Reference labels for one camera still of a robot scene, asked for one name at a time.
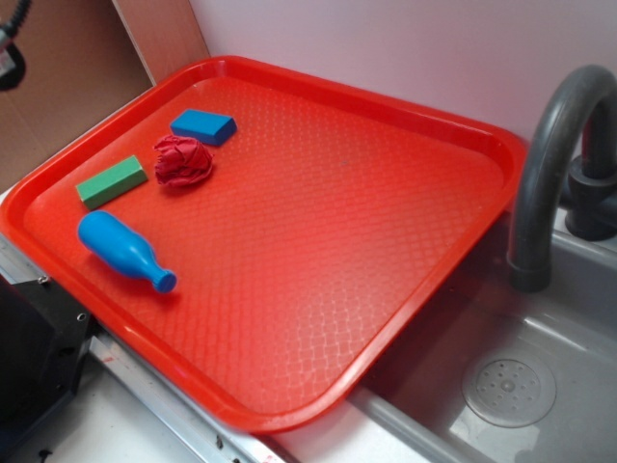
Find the green block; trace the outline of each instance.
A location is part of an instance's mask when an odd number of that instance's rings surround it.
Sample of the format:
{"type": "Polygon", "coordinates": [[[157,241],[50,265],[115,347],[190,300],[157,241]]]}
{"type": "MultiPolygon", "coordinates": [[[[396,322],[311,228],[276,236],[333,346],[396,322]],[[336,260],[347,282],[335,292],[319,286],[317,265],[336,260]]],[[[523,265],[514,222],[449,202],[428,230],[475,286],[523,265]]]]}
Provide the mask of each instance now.
{"type": "Polygon", "coordinates": [[[77,185],[81,201],[89,210],[113,200],[148,180],[137,157],[131,156],[77,185]]]}

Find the blue sponge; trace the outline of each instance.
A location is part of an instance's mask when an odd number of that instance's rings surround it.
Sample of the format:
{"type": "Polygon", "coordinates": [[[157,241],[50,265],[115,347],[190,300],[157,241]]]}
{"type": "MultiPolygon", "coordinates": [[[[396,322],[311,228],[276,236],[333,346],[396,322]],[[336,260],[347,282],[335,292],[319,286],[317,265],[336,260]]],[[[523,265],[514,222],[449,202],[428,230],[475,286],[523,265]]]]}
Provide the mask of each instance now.
{"type": "Polygon", "coordinates": [[[197,138],[202,143],[221,146],[237,129],[230,116],[187,109],[172,122],[172,132],[180,137],[197,138]]]}

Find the blue toy bottle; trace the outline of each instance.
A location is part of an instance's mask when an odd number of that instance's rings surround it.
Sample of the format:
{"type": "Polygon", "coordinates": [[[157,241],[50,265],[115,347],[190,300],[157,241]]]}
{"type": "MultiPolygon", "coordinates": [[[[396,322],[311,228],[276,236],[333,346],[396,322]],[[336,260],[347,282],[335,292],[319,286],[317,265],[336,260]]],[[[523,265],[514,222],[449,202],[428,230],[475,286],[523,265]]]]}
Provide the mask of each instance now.
{"type": "Polygon", "coordinates": [[[150,244],[109,212],[97,210],[82,219],[79,239],[114,270],[130,278],[146,278],[159,292],[170,292],[177,278],[156,263],[150,244]]]}

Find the drain cover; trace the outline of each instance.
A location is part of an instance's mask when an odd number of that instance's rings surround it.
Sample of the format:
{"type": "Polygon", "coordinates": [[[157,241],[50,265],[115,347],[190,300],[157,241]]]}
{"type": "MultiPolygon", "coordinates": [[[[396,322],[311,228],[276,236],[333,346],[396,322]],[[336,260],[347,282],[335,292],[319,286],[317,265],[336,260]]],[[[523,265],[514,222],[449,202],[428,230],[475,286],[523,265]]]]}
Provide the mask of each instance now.
{"type": "Polygon", "coordinates": [[[472,362],[463,378],[467,405],[486,422],[522,427],[542,419],[556,389],[549,368],[522,350],[500,350],[472,362]]]}

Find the sink basin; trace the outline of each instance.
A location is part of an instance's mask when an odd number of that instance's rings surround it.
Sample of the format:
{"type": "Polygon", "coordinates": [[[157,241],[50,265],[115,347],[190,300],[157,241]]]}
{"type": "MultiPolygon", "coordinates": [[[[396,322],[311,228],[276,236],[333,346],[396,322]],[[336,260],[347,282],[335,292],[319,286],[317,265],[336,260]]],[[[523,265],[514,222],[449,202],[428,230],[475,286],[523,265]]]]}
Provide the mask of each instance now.
{"type": "Polygon", "coordinates": [[[507,233],[503,217],[362,386],[444,461],[617,461],[617,254],[556,231],[550,287],[521,294],[507,233]]]}

